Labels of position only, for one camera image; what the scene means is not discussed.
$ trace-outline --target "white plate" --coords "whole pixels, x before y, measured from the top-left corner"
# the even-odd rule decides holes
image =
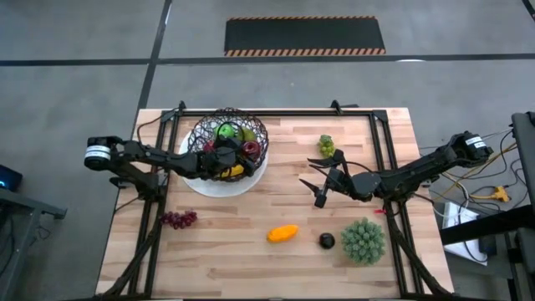
[[[184,154],[187,152],[187,141],[189,140],[191,132],[189,132],[184,140],[182,140],[181,148],[178,150],[179,154]],[[260,168],[258,168],[254,175],[246,176],[240,181],[236,182],[225,182],[225,181],[212,181],[212,180],[201,180],[201,179],[188,179],[182,177],[184,182],[194,191],[201,193],[203,196],[210,197],[230,197],[230,196],[239,196],[242,193],[247,192],[253,186],[255,186],[260,178],[266,171],[268,167],[268,153],[266,152],[266,157],[262,162]]]

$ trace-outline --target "fruit basket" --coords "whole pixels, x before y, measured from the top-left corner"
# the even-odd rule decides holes
[[[242,142],[239,156],[254,159],[255,171],[262,165],[268,152],[268,131],[257,117],[233,108],[216,110],[195,124],[188,138],[188,151],[206,151],[218,136],[237,138]],[[246,175],[240,166],[222,172],[213,181],[240,181]]]

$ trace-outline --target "wood grain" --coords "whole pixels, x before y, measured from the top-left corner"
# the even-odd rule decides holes
[[[395,154],[402,166],[419,157],[407,109],[387,109]],[[160,110],[142,110],[137,125],[153,120]],[[195,193],[176,174],[170,176],[167,211],[194,208],[199,220],[193,227],[164,227],[155,275],[156,298],[373,298],[399,297],[386,219],[374,213],[382,201],[363,203],[329,193],[324,209],[313,206],[311,192],[298,179],[320,185],[324,177],[308,167],[307,157],[319,157],[318,136],[333,136],[335,145],[349,161],[376,169],[369,121],[364,117],[265,117],[269,134],[269,162],[265,174],[249,192],[227,199]],[[175,151],[198,118],[182,118]],[[140,131],[145,144],[155,144],[158,123]],[[385,139],[380,135],[383,157]],[[139,168],[148,171],[147,165]],[[352,173],[363,171],[351,166]],[[120,193],[117,206],[135,197]],[[131,260],[139,230],[142,201],[115,215],[104,255],[97,293],[104,292]],[[437,280],[452,290],[450,274],[429,202],[407,203],[416,251]],[[380,224],[387,235],[386,254],[372,267],[356,266],[342,251],[340,232],[351,222],[367,217]],[[271,244],[267,232],[284,224],[299,225],[289,242]],[[334,234],[337,244],[323,250],[317,244],[322,232]],[[408,260],[405,275],[414,285]],[[142,287],[145,276],[141,274]]]

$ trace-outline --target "dark fruit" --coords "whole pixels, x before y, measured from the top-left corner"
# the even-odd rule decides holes
[[[254,161],[260,156],[260,145],[256,141],[245,142],[242,146],[242,150]]]
[[[208,142],[202,147],[202,150],[205,151],[205,152],[213,152],[213,151],[216,151],[216,149],[214,148],[214,141],[213,141],[213,140],[208,141]]]
[[[334,236],[331,233],[322,233],[319,236],[319,245],[324,249],[330,249],[334,247]]]
[[[178,212],[166,212],[160,217],[160,222],[162,224],[169,224],[175,229],[189,227],[196,220],[197,213],[192,209],[185,211],[184,214]]]

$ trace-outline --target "computer monitor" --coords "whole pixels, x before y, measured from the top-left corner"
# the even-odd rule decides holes
[[[23,180],[23,175],[0,165],[0,189],[8,189],[9,191],[16,191]]]

